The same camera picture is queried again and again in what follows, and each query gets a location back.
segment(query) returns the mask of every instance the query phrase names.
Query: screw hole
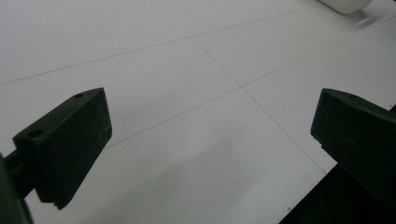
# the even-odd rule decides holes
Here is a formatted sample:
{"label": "screw hole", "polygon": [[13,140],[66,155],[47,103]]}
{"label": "screw hole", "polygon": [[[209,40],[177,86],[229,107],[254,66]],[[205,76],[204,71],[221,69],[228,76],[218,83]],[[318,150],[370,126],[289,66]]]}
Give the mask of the screw hole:
{"label": "screw hole", "polygon": [[41,130],[35,130],[35,131],[32,131],[31,133],[29,133],[28,135],[29,135],[29,137],[38,137],[40,134],[42,134],[43,133],[43,131],[41,131]]}

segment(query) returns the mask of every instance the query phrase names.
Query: white object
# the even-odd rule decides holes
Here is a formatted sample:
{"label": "white object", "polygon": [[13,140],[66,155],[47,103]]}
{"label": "white object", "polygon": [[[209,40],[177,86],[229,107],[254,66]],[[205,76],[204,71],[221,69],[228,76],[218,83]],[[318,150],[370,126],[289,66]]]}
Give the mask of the white object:
{"label": "white object", "polygon": [[332,9],[349,14],[367,7],[373,0],[319,0]]}

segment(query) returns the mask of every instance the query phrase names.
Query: tiled surface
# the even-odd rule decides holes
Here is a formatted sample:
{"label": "tiled surface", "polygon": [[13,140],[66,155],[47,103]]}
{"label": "tiled surface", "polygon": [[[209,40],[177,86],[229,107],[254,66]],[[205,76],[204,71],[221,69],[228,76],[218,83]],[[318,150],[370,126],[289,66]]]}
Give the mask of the tiled surface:
{"label": "tiled surface", "polygon": [[395,18],[391,0],[348,16],[315,0],[2,1],[0,150],[105,87],[111,142],[63,211],[29,195],[36,223],[277,223],[334,166],[309,133],[320,90],[395,105]]}
{"label": "tiled surface", "polygon": [[61,213],[29,203],[36,223],[277,223],[322,177],[237,90],[107,149]]}

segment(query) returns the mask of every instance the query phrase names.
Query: white tabletop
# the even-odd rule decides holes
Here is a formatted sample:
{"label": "white tabletop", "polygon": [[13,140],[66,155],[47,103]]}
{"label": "white tabletop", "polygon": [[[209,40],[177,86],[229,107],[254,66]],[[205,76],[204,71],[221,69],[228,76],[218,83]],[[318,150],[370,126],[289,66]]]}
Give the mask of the white tabletop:
{"label": "white tabletop", "polygon": [[104,87],[113,137],[35,223],[277,223],[335,165],[309,130],[322,88],[396,103],[396,4],[313,0],[0,3],[0,151]]}

